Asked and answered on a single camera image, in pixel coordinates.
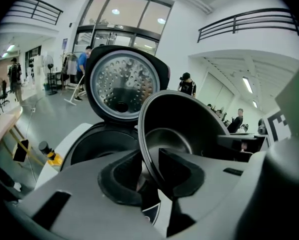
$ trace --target mop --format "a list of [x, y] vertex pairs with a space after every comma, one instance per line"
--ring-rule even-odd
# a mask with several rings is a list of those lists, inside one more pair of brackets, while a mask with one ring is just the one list
[[79, 80], [79, 82], [78, 82], [78, 84], [77, 84], [77, 86], [76, 86], [76, 88], [75, 88], [75, 90], [74, 90], [72, 96], [70, 97], [70, 100], [68, 100], [68, 99], [65, 98], [64, 101], [66, 101], [66, 102], [68, 102], [68, 103], [70, 103], [70, 104], [72, 104], [72, 105], [74, 105], [74, 106], [77, 106], [72, 100], [74, 99], [74, 95], [75, 95], [76, 89], [77, 89], [77, 88], [80, 88], [80, 83], [81, 83], [81, 81], [83, 80], [84, 76], [85, 76], [85, 75], [83, 75], [83, 77]]

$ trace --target wooden table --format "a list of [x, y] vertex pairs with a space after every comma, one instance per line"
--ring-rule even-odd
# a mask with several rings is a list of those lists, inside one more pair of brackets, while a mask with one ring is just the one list
[[22, 133], [20, 132], [20, 130], [16, 126], [16, 122], [19, 120], [22, 113], [23, 113], [23, 108], [21, 106], [18, 106], [16, 108], [12, 109], [11, 111], [9, 111], [8, 113], [4, 113], [4, 114], [0, 115], [0, 143], [3, 144], [3, 146], [5, 147], [7, 152], [13, 158], [13, 153], [9, 150], [9, 148], [7, 147], [7, 145], [3, 139], [5, 134], [7, 134], [9, 132], [12, 135], [12, 137], [16, 140], [16, 142], [21, 146], [21, 148], [26, 151], [28, 156], [33, 158], [39, 165], [44, 166], [44, 164], [40, 160], [38, 160], [34, 155], [32, 155], [32, 152], [30, 151], [30, 145], [28, 145], [28, 148], [26, 148], [22, 144], [21, 140], [17, 137], [17, 135], [13, 131], [13, 128], [14, 128], [15, 131], [19, 134], [19, 136], [22, 139], [25, 139], [24, 136], [22, 135]]

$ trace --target blue shirt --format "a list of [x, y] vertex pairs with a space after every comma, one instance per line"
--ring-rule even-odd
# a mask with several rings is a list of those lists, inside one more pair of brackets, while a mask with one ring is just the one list
[[83, 66], [85, 70], [87, 60], [88, 60], [88, 55], [85, 52], [82, 52], [77, 61], [77, 71], [82, 72], [80, 66]]

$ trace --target black chair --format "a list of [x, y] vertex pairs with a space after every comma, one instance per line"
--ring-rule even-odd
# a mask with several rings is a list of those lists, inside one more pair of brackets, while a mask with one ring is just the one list
[[3, 93], [2, 93], [2, 95], [0, 95], [0, 100], [3, 100], [3, 102], [1, 104], [5, 106], [6, 102], [10, 102], [9, 100], [6, 99], [8, 97], [8, 93], [6, 92], [7, 83], [5, 80], [3, 80], [1, 87], [2, 87]]

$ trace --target glass door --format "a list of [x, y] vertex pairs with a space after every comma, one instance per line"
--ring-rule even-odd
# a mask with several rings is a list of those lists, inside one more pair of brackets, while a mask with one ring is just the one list
[[133, 34], [115, 31], [96, 31], [93, 40], [93, 48], [101, 44], [106, 46], [132, 46]]

